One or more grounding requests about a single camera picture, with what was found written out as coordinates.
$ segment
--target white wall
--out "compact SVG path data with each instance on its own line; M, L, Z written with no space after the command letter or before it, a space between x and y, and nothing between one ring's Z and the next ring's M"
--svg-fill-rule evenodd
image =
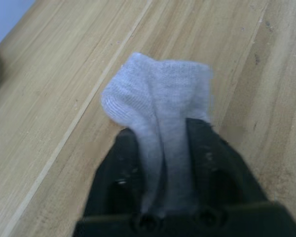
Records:
M0 42L35 0L0 0Z

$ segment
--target wood grain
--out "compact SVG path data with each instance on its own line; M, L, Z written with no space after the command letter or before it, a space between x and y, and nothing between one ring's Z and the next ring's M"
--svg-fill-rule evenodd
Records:
M134 51L213 67L215 130L296 218L296 0L45 0L0 45L0 237L71 235Z

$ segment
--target sock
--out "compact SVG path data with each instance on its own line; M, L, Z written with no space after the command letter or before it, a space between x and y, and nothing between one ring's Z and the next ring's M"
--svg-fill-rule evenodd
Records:
M185 119L209 121L211 77L200 63L134 53L105 88L104 111L131 128L139 142L147 182L143 213L164 216L197 208Z

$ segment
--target wooden table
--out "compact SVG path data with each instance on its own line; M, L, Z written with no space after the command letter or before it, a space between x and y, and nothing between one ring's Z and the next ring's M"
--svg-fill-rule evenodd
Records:
M0 237L71 235L134 51L213 67L215 130L296 219L296 0L38 0L0 44Z

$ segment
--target gray sock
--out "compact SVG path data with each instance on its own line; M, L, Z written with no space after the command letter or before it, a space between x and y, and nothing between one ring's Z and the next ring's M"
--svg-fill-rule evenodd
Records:
M211 77L203 64L134 53L105 88L105 112L131 128L139 142L147 182L143 213L196 209L185 119L209 121Z

